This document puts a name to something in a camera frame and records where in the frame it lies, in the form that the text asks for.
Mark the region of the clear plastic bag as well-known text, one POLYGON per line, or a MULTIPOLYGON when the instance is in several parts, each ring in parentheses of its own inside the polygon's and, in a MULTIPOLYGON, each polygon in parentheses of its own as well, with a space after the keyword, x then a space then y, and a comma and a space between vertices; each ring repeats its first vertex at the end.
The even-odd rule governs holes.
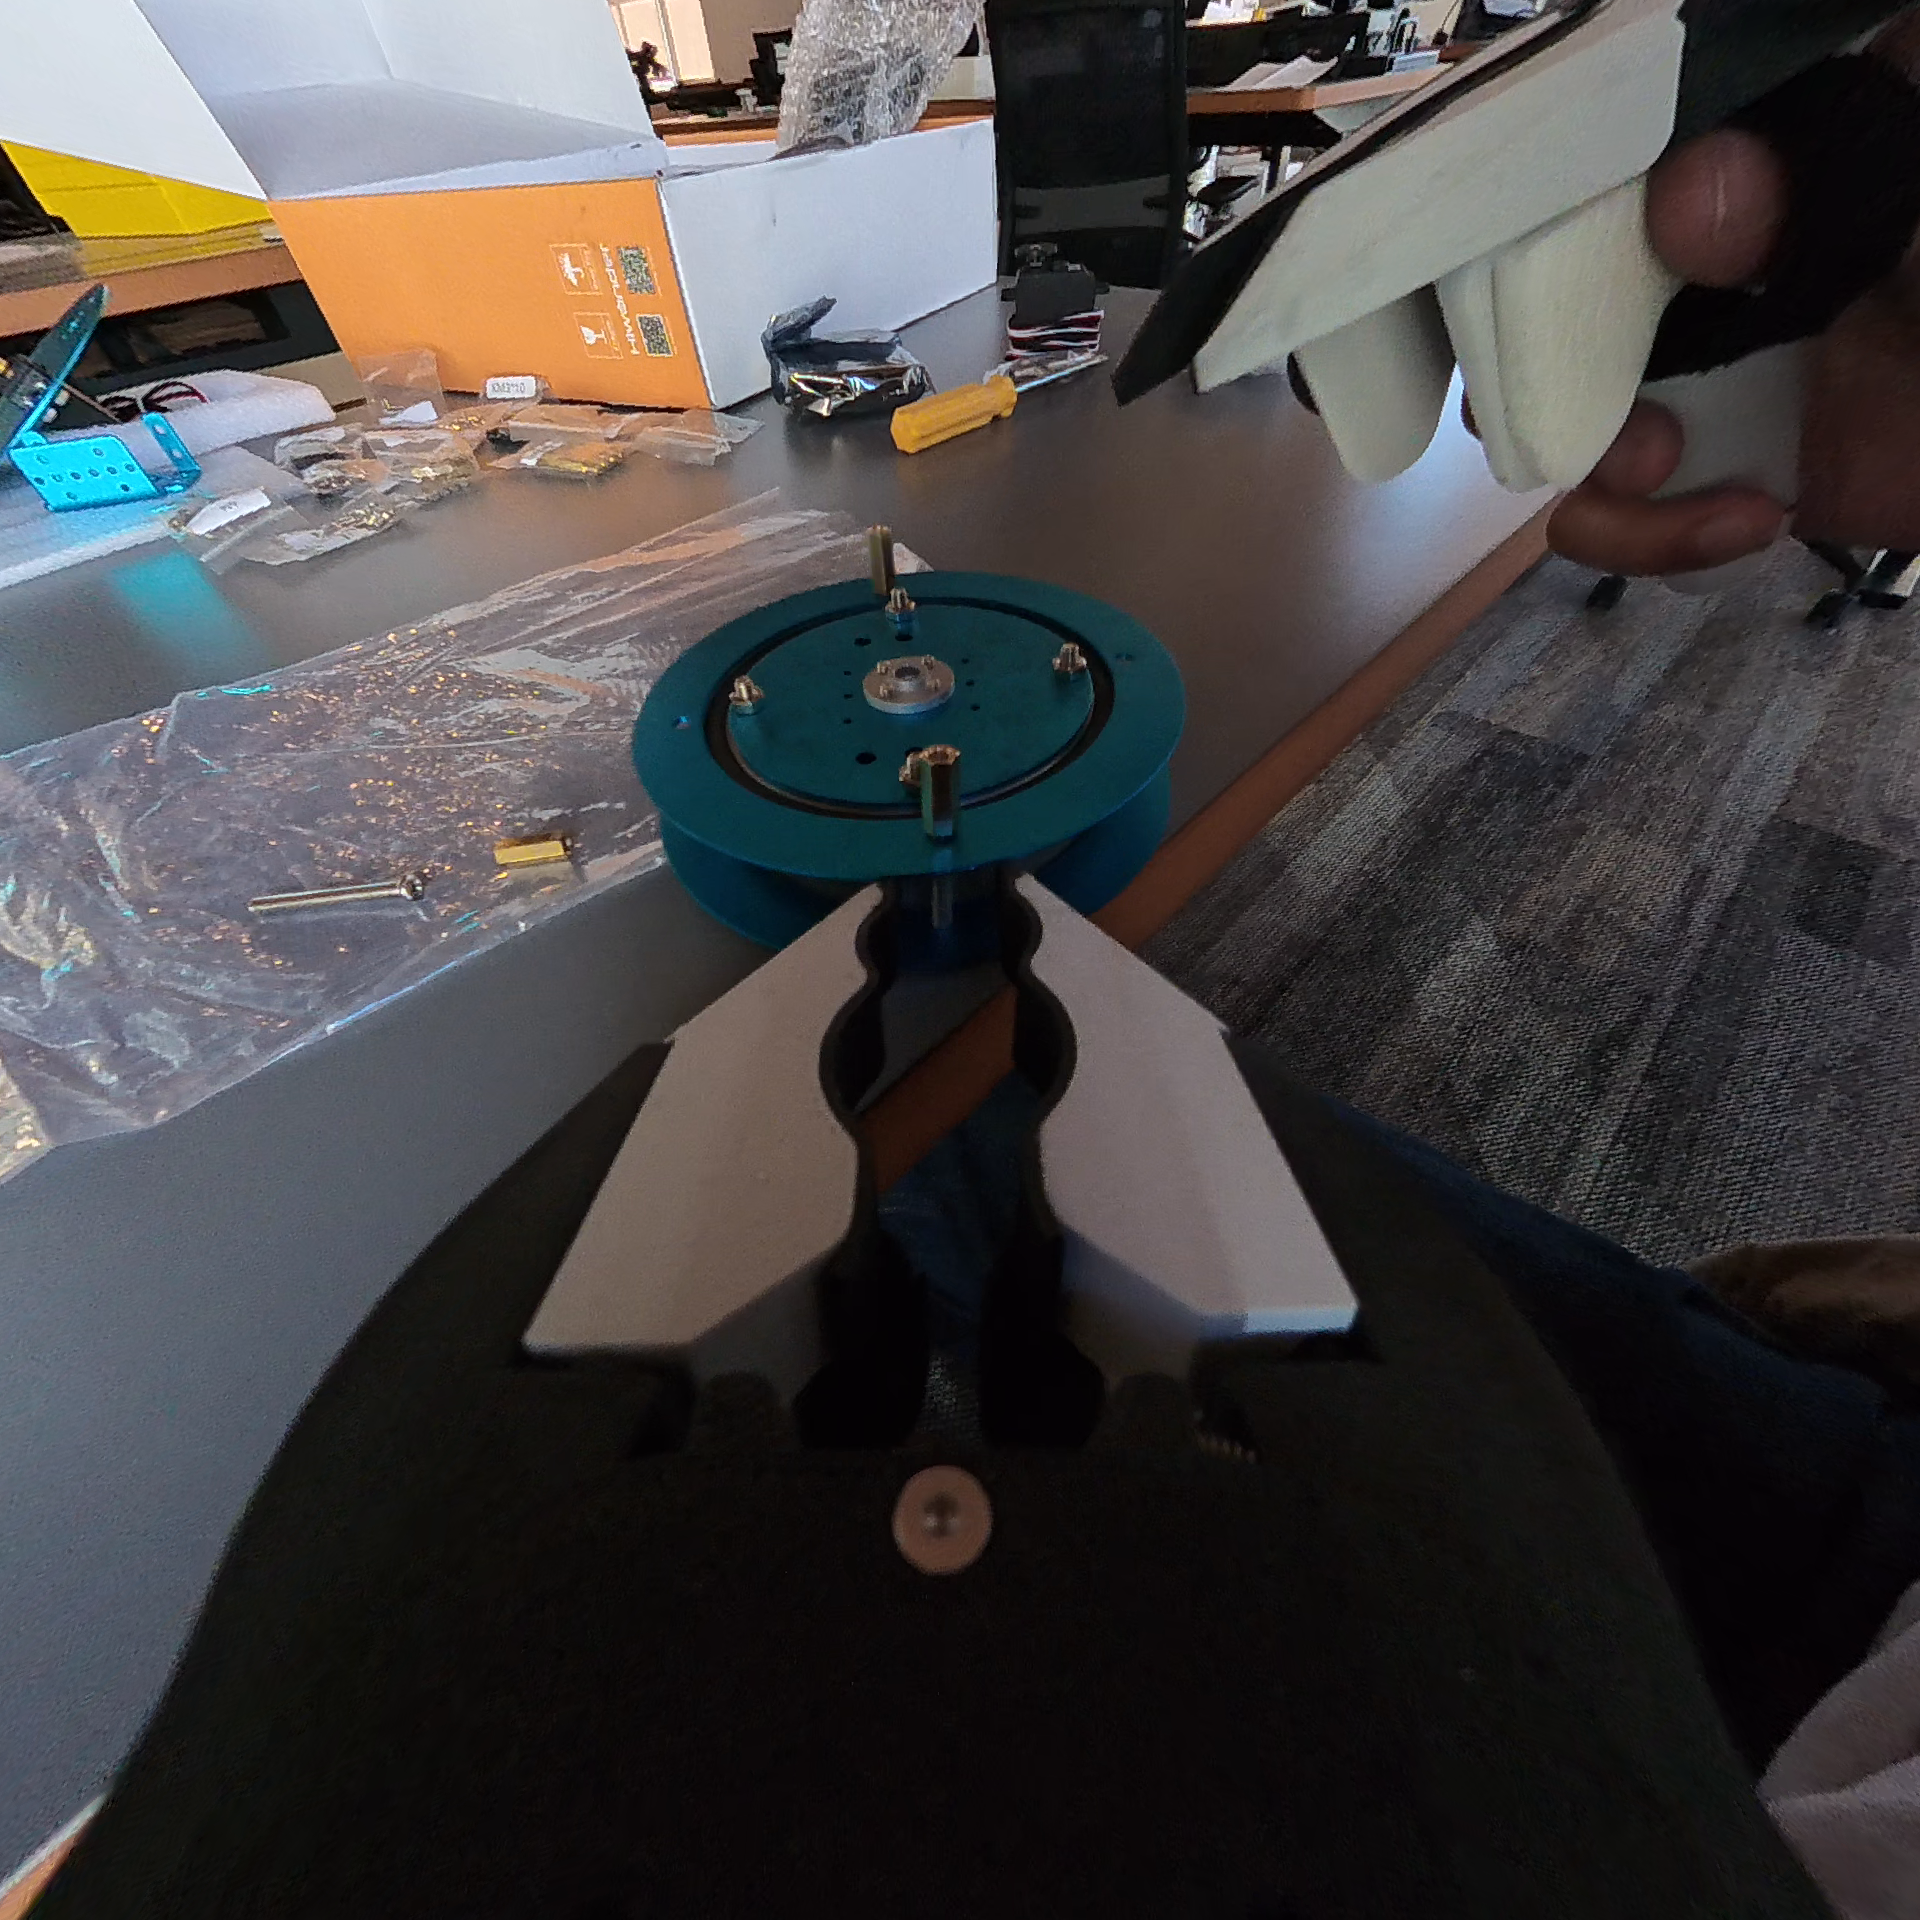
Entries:
POLYGON ((386 635, 4 757, 2 1174, 150 1131, 663 866, 631 767, 685 649, 860 578, 852 516, 761 493, 386 635), (564 835, 564 866, 493 843, 564 835), (416 904, 257 918, 423 873, 416 904))

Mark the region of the black chair base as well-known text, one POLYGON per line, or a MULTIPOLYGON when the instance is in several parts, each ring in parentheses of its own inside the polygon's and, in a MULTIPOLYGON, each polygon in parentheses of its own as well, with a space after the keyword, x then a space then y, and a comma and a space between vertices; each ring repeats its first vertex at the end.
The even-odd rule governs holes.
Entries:
MULTIPOLYGON (((1812 601, 1804 624, 1833 631, 1853 611, 1895 613, 1908 606, 1918 586, 1918 554, 1897 549, 1852 549, 1832 541, 1797 541, 1812 558, 1825 567, 1833 580, 1812 601)), ((1711 592, 1718 584, 1744 578, 1745 562, 1723 575, 1700 575, 1664 583, 1672 592, 1711 592)), ((1628 578, 1601 575, 1587 590, 1587 613, 1611 613, 1628 590, 1628 578)))

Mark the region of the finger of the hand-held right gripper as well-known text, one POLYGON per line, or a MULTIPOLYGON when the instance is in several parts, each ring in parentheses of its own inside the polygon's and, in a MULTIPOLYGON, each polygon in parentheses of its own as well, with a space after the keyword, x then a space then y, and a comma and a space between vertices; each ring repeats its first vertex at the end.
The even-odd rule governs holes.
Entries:
POLYGON ((1674 3, 1569 5, 1414 89, 1188 256, 1116 401, 1270 371, 1641 176, 1682 59, 1674 3))

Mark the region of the orange cardboard box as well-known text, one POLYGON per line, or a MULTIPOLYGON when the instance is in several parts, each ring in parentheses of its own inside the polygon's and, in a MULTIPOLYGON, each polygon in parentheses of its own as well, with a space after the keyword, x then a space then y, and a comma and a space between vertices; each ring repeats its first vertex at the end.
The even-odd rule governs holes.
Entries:
POLYGON ((827 297, 893 332, 995 280, 986 116, 669 147, 597 3, 8 3, 2 135, 266 203, 340 348, 730 409, 827 297))

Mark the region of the person's blue jeans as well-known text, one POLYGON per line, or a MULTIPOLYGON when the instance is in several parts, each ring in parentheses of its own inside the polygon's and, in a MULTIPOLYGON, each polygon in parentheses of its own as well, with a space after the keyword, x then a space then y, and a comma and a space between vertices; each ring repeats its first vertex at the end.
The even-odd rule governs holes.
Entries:
POLYGON ((1200 1398, 1264 1495, 1171 1516, 1152 1468, 1154 1599, 1176 1643, 1226 1610, 1252 1647, 1203 1684, 1197 1739, 1270 1725, 1349 1792, 1408 1755, 1643 1727, 1690 1667, 1765 1800, 1915 1794, 1915 1404, 1790 1357, 1677 1268, 1490 1189, 1232 1047, 1361 1254, 1359 1330, 1221 1346, 1200 1398))

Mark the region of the pile of clear hardware bags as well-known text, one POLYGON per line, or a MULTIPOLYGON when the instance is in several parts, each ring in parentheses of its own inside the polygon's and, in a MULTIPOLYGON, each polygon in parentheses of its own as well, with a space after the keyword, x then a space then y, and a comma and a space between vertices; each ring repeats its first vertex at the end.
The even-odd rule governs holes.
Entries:
POLYGON ((283 437, 272 457, 275 483, 191 494, 159 526, 209 573, 306 565, 383 538, 489 474, 588 487, 641 463, 713 468, 759 430, 706 407, 633 411, 507 388, 491 380, 449 411, 426 403, 422 419, 387 415, 283 437))

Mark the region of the yellow screwdriver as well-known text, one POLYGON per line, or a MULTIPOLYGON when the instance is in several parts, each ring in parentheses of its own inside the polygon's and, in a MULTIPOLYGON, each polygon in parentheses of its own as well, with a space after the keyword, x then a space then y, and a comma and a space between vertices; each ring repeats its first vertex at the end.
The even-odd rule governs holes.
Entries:
POLYGON ((902 404, 890 419, 900 455, 924 455, 995 420, 1007 420, 1021 397, 1103 366, 1102 352, 1010 358, 975 383, 902 404))

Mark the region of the person's right hand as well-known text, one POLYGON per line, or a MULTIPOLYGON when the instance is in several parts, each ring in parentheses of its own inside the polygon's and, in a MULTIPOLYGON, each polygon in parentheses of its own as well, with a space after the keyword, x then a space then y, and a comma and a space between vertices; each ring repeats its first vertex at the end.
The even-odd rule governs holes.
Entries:
MULTIPOLYGON (((1715 131, 1666 155, 1646 189, 1646 230, 1667 271, 1755 291, 1787 209, 1779 158, 1758 135, 1715 131)), ((1805 379, 1793 510, 1721 489, 1661 498, 1680 426, 1637 403, 1593 473, 1547 521, 1550 549, 1626 577, 1677 577, 1763 552, 1792 529, 1838 547, 1918 545, 1915 251, 1817 343, 1805 379)))

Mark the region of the yellow box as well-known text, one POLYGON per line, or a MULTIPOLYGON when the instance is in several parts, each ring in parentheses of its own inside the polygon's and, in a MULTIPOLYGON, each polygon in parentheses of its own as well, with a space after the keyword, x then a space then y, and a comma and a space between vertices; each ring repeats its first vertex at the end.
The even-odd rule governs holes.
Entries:
POLYGON ((197 237, 257 228, 266 203, 124 166, 6 143, 4 156, 50 217, 80 239, 197 237))

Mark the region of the long steel screw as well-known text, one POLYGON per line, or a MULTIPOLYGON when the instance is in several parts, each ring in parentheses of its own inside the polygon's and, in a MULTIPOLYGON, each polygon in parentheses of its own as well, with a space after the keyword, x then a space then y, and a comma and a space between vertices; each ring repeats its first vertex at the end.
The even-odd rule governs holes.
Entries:
POLYGON ((420 870, 374 881, 337 882, 300 890, 277 890, 253 897, 246 909, 255 918, 292 914, 323 914, 386 904, 417 904, 427 890, 427 876, 420 870))

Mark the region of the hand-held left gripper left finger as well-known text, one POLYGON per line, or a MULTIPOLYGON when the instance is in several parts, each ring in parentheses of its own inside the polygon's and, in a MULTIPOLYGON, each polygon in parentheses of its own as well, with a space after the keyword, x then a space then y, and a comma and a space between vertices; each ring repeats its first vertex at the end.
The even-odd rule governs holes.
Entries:
POLYGON ((671 1037, 522 1344, 688 1374, 814 1374, 815 1280, 852 1224, 856 1147, 821 1086, 867 985, 863 886, 671 1037))

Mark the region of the bubble wrap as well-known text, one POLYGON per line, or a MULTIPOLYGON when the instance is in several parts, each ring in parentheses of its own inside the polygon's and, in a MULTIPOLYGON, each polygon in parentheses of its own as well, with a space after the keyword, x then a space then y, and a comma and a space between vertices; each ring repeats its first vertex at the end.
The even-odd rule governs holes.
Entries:
POLYGON ((801 3, 779 91, 778 153, 867 147, 909 132, 982 3, 801 3))

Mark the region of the blue round metal turntable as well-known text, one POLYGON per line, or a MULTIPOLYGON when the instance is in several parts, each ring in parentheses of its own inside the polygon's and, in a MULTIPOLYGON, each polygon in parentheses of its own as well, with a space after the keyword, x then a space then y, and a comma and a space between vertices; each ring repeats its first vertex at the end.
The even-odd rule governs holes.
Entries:
POLYGON ((692 646, 635 715, 635 779, 668 862, 713 918, 784 949, 896 882, 903 969, 945 972, 998 947, 995 878, 1033 876, 1079 914, 1158 848, 1188 701, 1161 643, 1114 606, 991 573, 900 580, 900 631, 871 583, 808 588, 692 646), (1088 673, 1050 664, 1077 643, 1088 673), (765 694, 730 708, 750 675, 765 694), (925 839, 900 783, 912 750, 961 752, 961 810, 925 839))

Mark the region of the white flat tray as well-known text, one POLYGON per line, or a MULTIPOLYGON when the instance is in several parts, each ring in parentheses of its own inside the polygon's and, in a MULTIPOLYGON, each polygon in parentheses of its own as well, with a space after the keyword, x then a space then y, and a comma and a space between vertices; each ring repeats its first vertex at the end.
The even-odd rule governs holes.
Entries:
MULTIPOLYGON (((186 494, 186 506, 204 506, 249 491, 275 498, 289 494, 292 478, 272 460, 232 449, 332 424, 333 409, 323 393, 297 380, 227 371, 197 377, 197 388, 204 393, 202 401, 166 416, 184 449, 204 468, 197 487, 186 494)), ((4 463, 2 586, 167 541, 167 516, 175 509, 177 502, 164 496, 54 512, 26 478, 4 463)))

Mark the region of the black foil bag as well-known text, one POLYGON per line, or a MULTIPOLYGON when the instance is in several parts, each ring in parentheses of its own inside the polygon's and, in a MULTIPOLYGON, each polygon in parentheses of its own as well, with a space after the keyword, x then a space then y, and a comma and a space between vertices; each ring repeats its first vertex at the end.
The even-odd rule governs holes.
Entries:
POLYGON ((826 336, 837 301, 806 301, 769 319, 759 336, 774 401, 792 416, 888 416, 934 393, 924 363, 896 332, 826 336))

